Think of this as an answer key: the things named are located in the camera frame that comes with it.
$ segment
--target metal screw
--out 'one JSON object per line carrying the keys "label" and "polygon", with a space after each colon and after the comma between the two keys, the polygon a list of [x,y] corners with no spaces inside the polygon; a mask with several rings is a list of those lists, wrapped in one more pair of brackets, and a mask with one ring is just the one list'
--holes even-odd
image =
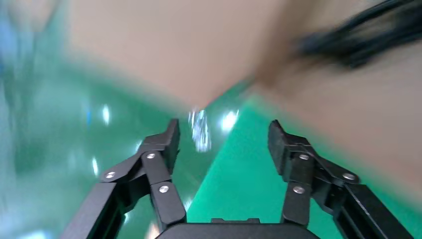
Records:
{"label": "metal screw", "polygon": [[309,156],[307,156],[306,154],[301,154],[301,155],[299,155],[299,158],[301,158],[303,160],[308,160]]}
{"label": "metal screw", "polygon": [[349,179],[349,180],[355,180],[355,175],[353,175],[353,174],[350,174],[350,173],[344,173],[343,174],[343,177],[345,178],[345,179]]}
{"label": "metal screw", "polygon": [[302,193],[305,192],[305,189],[301,186],[296,186],[296,187],[293,188],[293,191],[295,191],[295,193],[302,194]]}
{"label": "metal screw", "polygon": [[168,186],[161,186],[159,189],[160,193],[166,193],[168,190],[169,190]]}
{"label": "metal screw", "polygon": [[106,178],[112,178],[112,177],[114,177],[115,174],[116,174],[115,172],[107,173]]}

